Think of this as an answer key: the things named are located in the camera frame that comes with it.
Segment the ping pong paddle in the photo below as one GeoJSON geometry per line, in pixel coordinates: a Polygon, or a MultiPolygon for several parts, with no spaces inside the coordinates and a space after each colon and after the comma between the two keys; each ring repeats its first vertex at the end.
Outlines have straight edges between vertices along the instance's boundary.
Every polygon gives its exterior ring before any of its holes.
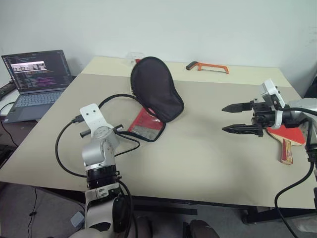
{"type": "Polygon", "coordinates": [[[286,165],[293,164],[292,145],[303,145],[306,141],[302,131],[296,128],[286,128],[282,125],[279,129],[274,130],[268,127],[267,132],[282,143],[281,162],[286,165]]]}

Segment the white mounting bracket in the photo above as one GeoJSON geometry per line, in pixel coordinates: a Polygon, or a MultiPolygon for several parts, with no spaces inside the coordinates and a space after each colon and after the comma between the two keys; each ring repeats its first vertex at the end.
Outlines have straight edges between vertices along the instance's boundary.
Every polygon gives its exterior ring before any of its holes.
{"type": "Polygon", "coordinates": [[[271,79],[268,79],[262,85],[260,85],[260,92],[264,101],[271,107],[273,111],[275,111],[275,123],[272,126],[272,129],[279,129],[282,125],[283,112],[277,111],[274,105],[279,103],[282,108],[285,107],[285,102],[280,92],[277,90],[277,87],[274,85],[271,79]],[[275,95],[277,100],[272,100],[272,95],[275,95]]]}
{"type": "Polygon", "coordinates": [[[79,111],[83,116],[87,126],[91,130],[91,137],[93,137],[95,130],[102,126],[107,126],[113,129],[113,126],[106,122],[106,119],[99,110],[97,104],[90,104],[88,106],[81,108],[79,111]]]}

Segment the laptop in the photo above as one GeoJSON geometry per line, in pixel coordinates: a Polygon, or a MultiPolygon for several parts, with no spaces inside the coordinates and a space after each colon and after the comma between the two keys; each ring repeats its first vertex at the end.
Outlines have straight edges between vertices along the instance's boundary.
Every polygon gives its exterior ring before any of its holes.
{"type": "Polygon", "coordinates": [[[2,59],[20,93],[4,123],[40,119],[73,80],[63,50],[2,59]]]}

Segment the white wall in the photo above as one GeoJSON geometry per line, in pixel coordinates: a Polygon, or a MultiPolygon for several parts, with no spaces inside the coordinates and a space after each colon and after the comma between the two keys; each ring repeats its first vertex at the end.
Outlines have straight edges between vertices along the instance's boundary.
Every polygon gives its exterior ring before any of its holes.
{"type": "Polygon", "coordinates": [[[127,52],[279,67],[303,94],[317,70],[317,1],[0,0],[2,55],[55,49],[73,74],[95,55],[127,52]]]}

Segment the wooden paddle handle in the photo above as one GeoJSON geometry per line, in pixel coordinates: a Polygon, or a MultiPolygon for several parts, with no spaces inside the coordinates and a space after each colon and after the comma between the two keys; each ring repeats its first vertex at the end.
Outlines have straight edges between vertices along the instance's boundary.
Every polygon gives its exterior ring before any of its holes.
{"type": "Polygon", "coordinates": [[[286,165],[293,164],[292,144],[290,140],[283,139],[281,162],[286,165]]]}

